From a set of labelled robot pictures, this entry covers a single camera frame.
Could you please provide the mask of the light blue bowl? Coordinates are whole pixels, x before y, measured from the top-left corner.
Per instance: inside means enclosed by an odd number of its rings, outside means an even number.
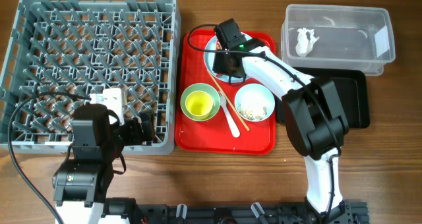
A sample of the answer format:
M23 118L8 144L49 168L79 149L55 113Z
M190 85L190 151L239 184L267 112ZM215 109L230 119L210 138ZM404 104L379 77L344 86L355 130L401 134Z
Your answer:
M262 84L246 84L235 95L235 108L240 116L250 122L268 119L275 109L273 93Z

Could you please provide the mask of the yellow cup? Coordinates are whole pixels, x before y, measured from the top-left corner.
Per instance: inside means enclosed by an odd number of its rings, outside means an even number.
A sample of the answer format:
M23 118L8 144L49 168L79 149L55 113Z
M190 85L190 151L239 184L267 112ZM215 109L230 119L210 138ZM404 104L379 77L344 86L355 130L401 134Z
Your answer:
M209 116L213 106L214 101L211 95L201 90L191 92L185 101L188 114L197 121L205 120Z

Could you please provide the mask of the red snack wrapper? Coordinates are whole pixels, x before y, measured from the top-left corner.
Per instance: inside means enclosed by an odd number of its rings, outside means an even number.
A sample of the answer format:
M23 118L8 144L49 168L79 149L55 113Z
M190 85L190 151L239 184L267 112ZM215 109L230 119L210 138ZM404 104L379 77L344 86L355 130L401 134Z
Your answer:
M216 50L222 50L222 46L219 41L216 41Z

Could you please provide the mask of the white plastic fork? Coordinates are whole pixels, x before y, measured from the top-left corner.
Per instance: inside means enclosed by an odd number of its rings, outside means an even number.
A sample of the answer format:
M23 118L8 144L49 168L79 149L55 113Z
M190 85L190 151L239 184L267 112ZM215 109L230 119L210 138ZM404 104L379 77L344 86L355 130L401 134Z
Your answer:
M221 91L219 91L218 93L220 95L220 106L223 109L224 114L226 116L226 120L227 120L229 129L231 131L231 134L234 138L238 138L238 137L240 137L240 131L239 131L237 125L235 124L235 121L233 120L231 114L228 111L227 99L225 98L225 96L222 94Z

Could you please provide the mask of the green bowl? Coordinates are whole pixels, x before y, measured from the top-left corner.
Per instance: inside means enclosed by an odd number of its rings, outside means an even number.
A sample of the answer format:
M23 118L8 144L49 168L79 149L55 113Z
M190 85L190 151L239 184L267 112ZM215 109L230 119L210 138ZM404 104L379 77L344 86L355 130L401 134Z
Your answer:
M209 84L192 84L182 93L180 106L189 119L198 122L207 121L217 114L220 108L220 95Z

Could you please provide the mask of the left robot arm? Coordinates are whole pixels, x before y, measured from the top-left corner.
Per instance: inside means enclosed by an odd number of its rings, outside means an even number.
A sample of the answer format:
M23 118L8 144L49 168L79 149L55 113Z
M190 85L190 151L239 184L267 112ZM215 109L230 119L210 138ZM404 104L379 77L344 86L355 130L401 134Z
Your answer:
M62 223L145 223L146 216L134 198L107 198L118 172L115 159L123 160L125 146L154 139L154 113L135 119L110 122L116 113L101 104L76 109L72 121L74 142L53 176L55 209Z

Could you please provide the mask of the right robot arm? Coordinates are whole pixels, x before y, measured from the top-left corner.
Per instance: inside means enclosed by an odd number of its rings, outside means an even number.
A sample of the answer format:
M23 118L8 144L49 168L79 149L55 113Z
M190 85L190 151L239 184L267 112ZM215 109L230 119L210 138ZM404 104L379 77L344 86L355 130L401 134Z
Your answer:
M214 52L213 71L254 78L281 99L287 136L305 159L306 202L317 221L334 220L343 204L338 163L349 131L334 82L299 72L257 38L220 43L222 49Z

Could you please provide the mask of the white napkin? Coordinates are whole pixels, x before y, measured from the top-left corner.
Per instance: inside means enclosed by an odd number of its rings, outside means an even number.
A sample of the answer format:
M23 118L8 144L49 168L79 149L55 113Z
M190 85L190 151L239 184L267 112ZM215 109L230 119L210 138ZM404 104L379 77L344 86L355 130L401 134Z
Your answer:
M314 29L299 28L297 33L296 54L299 57L306 57L313 50L313 46L319 40L319 37L315 37Z

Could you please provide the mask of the rice and nut scraps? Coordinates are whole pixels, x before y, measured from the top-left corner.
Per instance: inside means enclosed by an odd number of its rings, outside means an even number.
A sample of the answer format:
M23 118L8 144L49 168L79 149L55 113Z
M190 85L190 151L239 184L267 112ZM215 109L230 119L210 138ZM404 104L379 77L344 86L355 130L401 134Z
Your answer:
M242 118L248 121L262 121L267 117L267 107L257 101L244 101L239 103L237 111Z

